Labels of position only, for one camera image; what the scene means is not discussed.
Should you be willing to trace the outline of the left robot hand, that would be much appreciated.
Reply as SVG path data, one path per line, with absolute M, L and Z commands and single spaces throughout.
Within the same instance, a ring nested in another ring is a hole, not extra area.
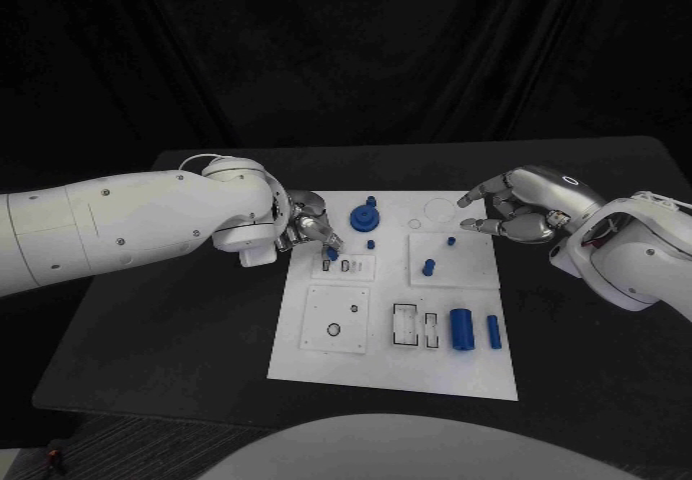
M 342 251 L 344 240 L 331 225 L 326 201 L 318 193 L 308 190 L 280 192 L 274 199 L 274 215 L 280 252 L 313 241 L 322 243 L 324 249 Z

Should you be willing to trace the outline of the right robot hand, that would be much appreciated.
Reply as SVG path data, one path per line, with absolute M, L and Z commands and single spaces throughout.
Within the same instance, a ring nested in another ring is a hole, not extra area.
M 548 243 L 573 234 L 608 201 L 574 177 L 535 165 L 518 167 L 481 183 L 459 199 L 465 209 L 489 198 L 501 219 L 468 218 L 460 228 L 522 244 Z

